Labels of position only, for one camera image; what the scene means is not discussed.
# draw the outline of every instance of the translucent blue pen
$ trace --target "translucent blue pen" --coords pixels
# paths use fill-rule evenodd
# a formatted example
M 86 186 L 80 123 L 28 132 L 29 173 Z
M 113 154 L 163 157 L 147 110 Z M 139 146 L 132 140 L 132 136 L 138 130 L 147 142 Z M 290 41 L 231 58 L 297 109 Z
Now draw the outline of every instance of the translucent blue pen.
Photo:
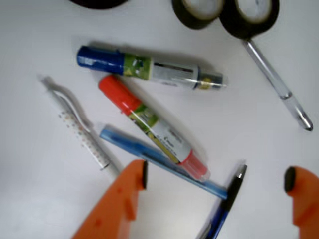
M 172 164 L 168 158 L 157 152 L 149 146 L 145 146 L 136 140 L 128 138 L 120 133 L 114 132 L 113 130 L 104 129 L 100 133 L 100 138 L 110 142 L 117 147 L 131 153 L 139 158 L 145 159 L 162 169 L 165 169 L 176 176 L 206 190 L 207 192 L 214 194 L 221 199 L 227 199 L 227 191 L 225 188 L 217 186 L 212 181 L 207 180 L 205 182 L 199 182 L 194 180 L 185 170 Z

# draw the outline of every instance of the blue marker cap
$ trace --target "blue marker cap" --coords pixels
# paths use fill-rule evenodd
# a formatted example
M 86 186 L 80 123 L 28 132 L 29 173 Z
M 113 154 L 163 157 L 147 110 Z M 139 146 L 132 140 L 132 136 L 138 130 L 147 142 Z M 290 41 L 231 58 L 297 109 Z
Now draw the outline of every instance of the blue marker cap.
M 123 74 L 124 53 L 82 46 L 76 56 L 79 66 L 92 70 Z

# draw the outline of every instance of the green label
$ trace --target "green label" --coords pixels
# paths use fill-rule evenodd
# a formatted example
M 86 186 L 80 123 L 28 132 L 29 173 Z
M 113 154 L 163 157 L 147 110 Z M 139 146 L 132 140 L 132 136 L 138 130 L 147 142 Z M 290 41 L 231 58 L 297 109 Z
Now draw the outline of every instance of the green label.
M 124 76 L 138 77 L 143 80 L 150 78 L 151 59 L 125 54 L 124 57 Z
M 129 118 L 144 132 L 148 133 L 159 118 L 145 105 L 140 104 Z

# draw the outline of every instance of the pen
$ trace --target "pen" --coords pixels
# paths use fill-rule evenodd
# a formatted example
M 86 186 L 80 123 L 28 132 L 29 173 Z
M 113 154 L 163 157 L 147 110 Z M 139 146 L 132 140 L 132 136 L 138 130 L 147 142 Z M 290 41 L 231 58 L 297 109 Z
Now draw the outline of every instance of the pen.
M 275 88 L 280 99 L 284 101 L 290 113 L 297 119 L 299 125 L 305 130 L 312 131 L 314 126 L 308 115 L 305 113 L 302 106 L 299 104 L 293 93 L 288 89 L 278 73 L 257 48 L 253 40 L 244 41 L 244 46 L 249 55 L 254 59 L 258 67 Z
M 58 110 L 58 115 L 65 122 L 67 128 L 73 131 L 81 145 L 92 154 L 100 167 L 107 172 L 109 178 L 114 180 L 120 173 L 119 169 L 90 134 L 89 126 L 82 120 L 70 97 L 54 85 L 49 78 L 42 80 L 42 83 L 48 90 L 48 96 L 52 101 L 55 101 L 54 105 Z
M 207 192 L 214 194 L 222 199 L 227 198 L 227 192 L 224 188 L 215 185 L 210 180 L 205 182 L 199 182 L 194 180 L 184 169 L 178 167 L 177 165 L 170 162 L 163 154 L 159 153 L 157 150 L 138 143 L 136 140 L 130 139 L 123 136 L 122 134 L 113 132 L 108 129 L 104 129 L 100 133 L 100 137 L 117 147 L 131 153 L 139 158 L 145 159 L 158 167 L 167 170 L 175 174 L 176 176 L 206 190 Z
M 227 215 L 236 199 L 240 186 L 243 182 L 246 169 L 247 169 L 246 164 L 240 165 L 233 181 L 231 182 L 227 190 L 228 198 L 220 203 L 213 219 L 210 221 L 209 225 L 204 230 L 204 233 L 199 237 L 199 239 L 216 239 L 217 238 L 218 233 L 220 229 L 222 228 L 227 218 Z

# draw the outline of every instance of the pen clip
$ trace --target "pen clip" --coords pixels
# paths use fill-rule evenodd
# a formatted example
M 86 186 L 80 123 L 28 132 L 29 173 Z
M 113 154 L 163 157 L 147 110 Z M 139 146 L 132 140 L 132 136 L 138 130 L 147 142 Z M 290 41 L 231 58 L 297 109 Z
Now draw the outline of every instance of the pen clip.
M 79 113 L 79 111 L 77 110 L 77 108 L 75 107 L 74 103 L 72 102 L 72 100 L 70 99 L 70 97 L 68 95 L 66 95 L 65 93 L 57 90 L 57 89 L 52 89 L 53 92 L 61 97 L 66 104 L 68 105 L 68 107 L 70 107 L 70 109 L 72 110 L 72 112 L 74 113 L 75 117 L 77 118 L 77 120 L 79 121 L 79 123 L 81 124 L 81 126 L 87 131 L 90 132 L 89 126 L 86 122 L 84 122 L 84 120 L 82 120 L 81 115 Z

